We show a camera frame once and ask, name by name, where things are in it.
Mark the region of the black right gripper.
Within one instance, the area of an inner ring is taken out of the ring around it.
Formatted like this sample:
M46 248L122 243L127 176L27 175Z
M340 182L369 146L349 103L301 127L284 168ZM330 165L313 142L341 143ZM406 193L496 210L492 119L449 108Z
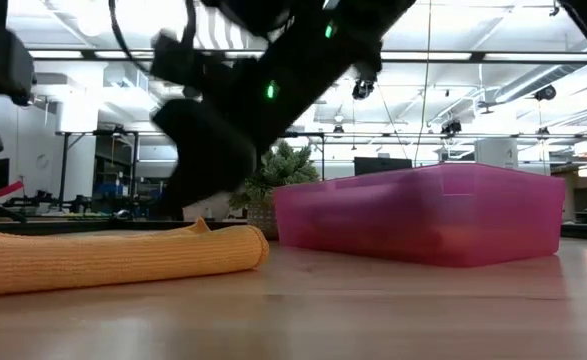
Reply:
M184 220L184 207L236 190L256 167L254 144L206 101L173 99L152 122L175 145L177 164L160 198L160 213Z

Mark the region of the black background monitor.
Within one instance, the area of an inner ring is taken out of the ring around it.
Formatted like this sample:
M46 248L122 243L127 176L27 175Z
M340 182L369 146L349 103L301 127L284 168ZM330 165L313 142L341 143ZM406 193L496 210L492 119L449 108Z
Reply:
M413 167L410 159L380 158L380 157L355 157L354 175L365 175L394 171L400 169L410 169Z

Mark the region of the black ceiling light rail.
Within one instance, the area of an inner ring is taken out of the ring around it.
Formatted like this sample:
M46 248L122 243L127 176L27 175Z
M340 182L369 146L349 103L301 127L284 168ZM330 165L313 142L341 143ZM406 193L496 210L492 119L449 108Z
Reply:
M126 61L121 50L33 49L30 55L39 61ZM587 52L455 52L383 50L384 63L495 63L533 65L587 65Z

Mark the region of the orange microfiber towel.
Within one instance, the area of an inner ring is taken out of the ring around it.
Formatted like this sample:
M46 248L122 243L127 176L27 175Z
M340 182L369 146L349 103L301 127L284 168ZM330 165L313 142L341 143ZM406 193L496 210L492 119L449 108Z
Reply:
M194 224L142 235L0 233L0 295L219 275L264 263L261 230Z

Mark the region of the green artificial potted plant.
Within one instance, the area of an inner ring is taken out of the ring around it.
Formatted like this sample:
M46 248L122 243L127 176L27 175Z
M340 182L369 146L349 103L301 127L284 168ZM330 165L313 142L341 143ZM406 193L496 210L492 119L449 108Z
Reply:
M257 163L258 167L244 183L231 194L229 205L246 211L247 223L262 231L268 240L278 238L273 200L278 187L317 182L319 174L312 165L309 146L293 148L279 140Z

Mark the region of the white cylindrical container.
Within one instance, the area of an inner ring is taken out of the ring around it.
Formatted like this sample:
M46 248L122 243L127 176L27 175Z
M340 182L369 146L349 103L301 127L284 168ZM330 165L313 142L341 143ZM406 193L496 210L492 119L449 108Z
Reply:
M480 164L515 169L518 167L517 140L481 139L475 143L475 161Z

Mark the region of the pink translucent plastic bin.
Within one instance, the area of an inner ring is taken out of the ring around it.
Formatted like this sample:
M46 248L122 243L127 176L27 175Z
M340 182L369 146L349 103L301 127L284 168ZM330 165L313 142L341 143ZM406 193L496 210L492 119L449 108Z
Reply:
M280 187L281 244L443 267L550 256L563 179L443 164Z

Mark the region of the black metal storage rack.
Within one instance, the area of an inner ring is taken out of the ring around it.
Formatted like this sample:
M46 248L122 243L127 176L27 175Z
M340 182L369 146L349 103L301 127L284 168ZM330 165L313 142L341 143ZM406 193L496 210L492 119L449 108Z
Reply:
M121 126L93 131L60 131L58 208L71 212L131 207L138 193L141 133Z

